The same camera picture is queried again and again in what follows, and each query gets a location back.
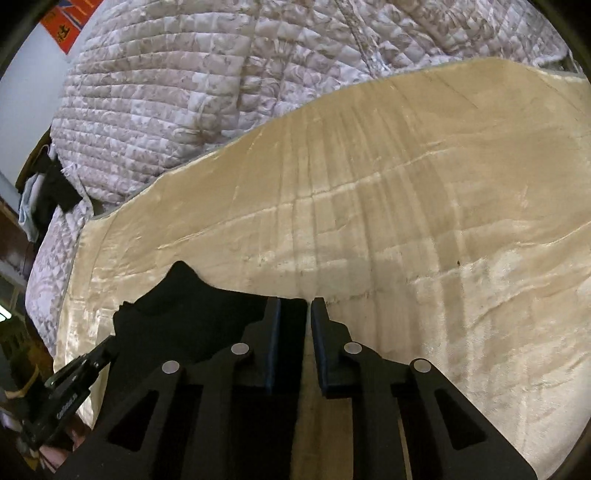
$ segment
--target red poster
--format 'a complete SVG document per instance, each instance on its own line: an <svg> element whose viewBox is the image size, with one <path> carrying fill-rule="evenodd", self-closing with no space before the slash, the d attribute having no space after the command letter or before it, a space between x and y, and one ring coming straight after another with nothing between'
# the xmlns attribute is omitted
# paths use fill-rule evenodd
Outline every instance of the red poster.
<svg viewBox="0 0 591 480"><path fill-rule="evenodd" d="M41 24L68 53L82 28L102 0L60 0L43 19Z"/></svg>

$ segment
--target silver screw head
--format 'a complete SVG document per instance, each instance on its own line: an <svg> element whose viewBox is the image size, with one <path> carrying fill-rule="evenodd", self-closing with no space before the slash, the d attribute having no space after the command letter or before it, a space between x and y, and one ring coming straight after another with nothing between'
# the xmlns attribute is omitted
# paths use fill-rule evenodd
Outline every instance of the silver screw head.
<svg viewBox="0 0 591 480"><path fill-rule="evenodd" d="M413 367L417 372L421 372L422 374L426 374L431 370L431 363L429 363L424 358L419 358L415 360L413 363Z"/></svg>
<svg viewBox="0 0 591 480"><path fill-rule="evenodd" d="M350 353L351 355L357 355L358 353L361 353L362 349L363 347L361 347L361 345L357 342L349 342L345 344L345 352Z"/></svg>
<svg viewBox="0 0 591 480"><path fill-rule="evenodd" d="M232 353L234 355L246 355L249 351L250 347L245 344L245 343L234 343L234 345L232 345Z"/></svg>
<svg viewBox="0 0 591 480"><path fill-rule="evenodd" d="M175 360L169 360L162 364L162 371L168 375L176 373L179 368L181 368L181 365Z"/></svg>

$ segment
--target light fixture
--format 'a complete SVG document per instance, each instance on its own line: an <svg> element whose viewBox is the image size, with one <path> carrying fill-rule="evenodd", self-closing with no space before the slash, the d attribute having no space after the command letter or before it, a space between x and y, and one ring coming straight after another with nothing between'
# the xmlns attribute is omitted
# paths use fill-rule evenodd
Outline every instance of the light fixture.
<svg viewBox="0 0 591 480"><path fill-rule="evenodd" d="M2 320L7 320L9 318L12 318L12 313L10 313L2 305L0 305L0 316L4 317L4 318L0 318L0 322L1 322Z"/></svg>

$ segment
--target black cloth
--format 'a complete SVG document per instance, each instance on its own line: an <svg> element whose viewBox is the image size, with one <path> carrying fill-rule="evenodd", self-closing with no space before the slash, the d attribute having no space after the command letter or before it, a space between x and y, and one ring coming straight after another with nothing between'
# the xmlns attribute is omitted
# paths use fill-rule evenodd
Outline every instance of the black cloth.
<svg viewBox="0 0 591 480"><path fill-rule="evenodd" d="M111 363L97 422L164 362L201 362L239 342L266 305L267 297L211 287L176 262L158 285L113 317L120 353Z"/></svg>
<svg viewBox="0 0 591 480"><path fill-rule="evenodd" d="M33 213L33 221L39 230L38 243L40 244L47 233L56 207L59 205L62 211L69 212L82 200L82 197L61 172L59 161L50 159L45 151L37 158L35 171L46 176L39 191L37 208Z"/></svg>

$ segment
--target cream satin blanket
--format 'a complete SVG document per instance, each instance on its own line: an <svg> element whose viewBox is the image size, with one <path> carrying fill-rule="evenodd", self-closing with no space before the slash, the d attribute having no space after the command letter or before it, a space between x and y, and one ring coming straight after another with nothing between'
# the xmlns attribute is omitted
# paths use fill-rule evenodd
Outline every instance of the cream satin blanket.
<svg viewBox="0 0 591 480"><path fill-rule="evenodd" d="M85 226L56 367L185 260L430 359L547 478L591 416L590 132L586 79L506 60L326 95ZM350 478L349 405L320 399L311 355L293 478Z"/></svg>

